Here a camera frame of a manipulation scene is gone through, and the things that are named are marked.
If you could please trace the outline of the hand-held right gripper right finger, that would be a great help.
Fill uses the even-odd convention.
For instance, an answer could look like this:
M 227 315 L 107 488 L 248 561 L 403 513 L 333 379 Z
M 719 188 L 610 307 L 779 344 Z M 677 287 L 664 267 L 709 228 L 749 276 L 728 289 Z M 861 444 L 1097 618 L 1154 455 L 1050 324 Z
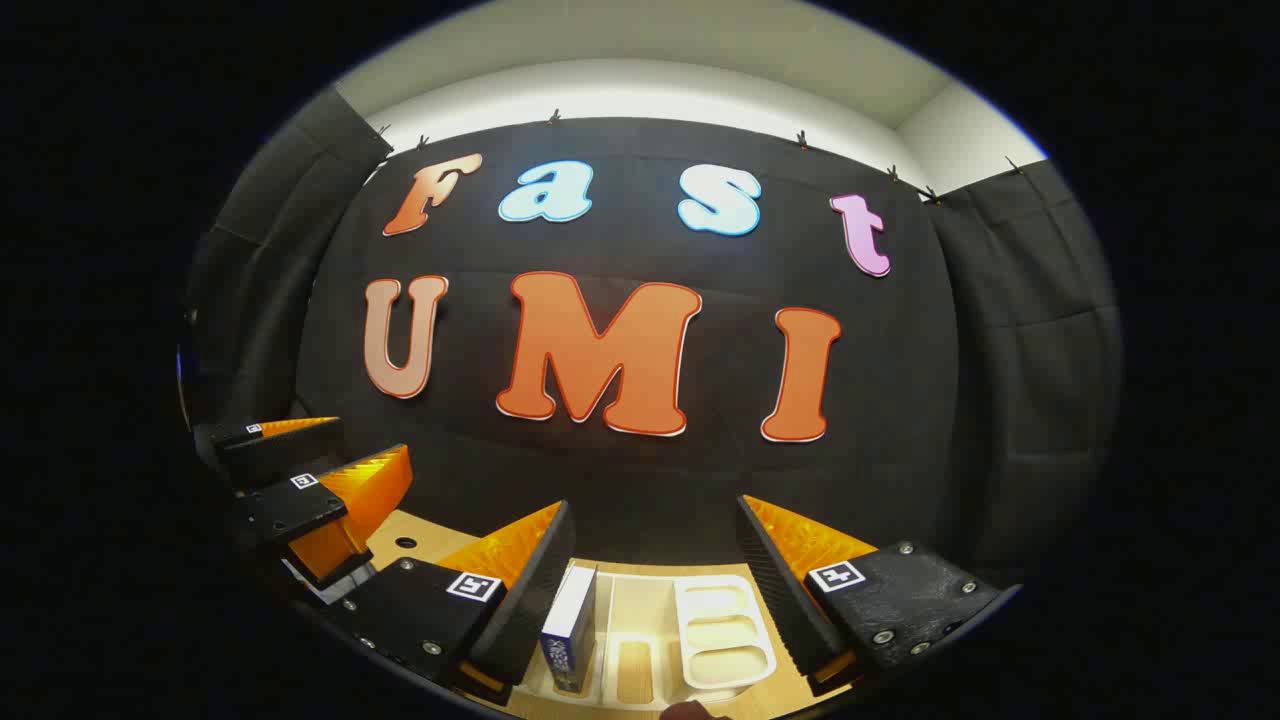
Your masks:
M 915 541 L 882 548 L 774 503 L 737 498 L 736 537 L 810 692 L 910 673 L 1004 606 L 1004 591 Z

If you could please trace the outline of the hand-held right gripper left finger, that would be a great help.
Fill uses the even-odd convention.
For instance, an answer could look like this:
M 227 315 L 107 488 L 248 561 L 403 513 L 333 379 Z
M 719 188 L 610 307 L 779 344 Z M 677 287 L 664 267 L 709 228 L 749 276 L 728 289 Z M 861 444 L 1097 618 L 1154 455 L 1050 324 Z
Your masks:
M 397 559 L 339 600 L 338 626 L 415 676 L 502 701 L 524 682 L 575 541 L 558 501 L 436 562 Z

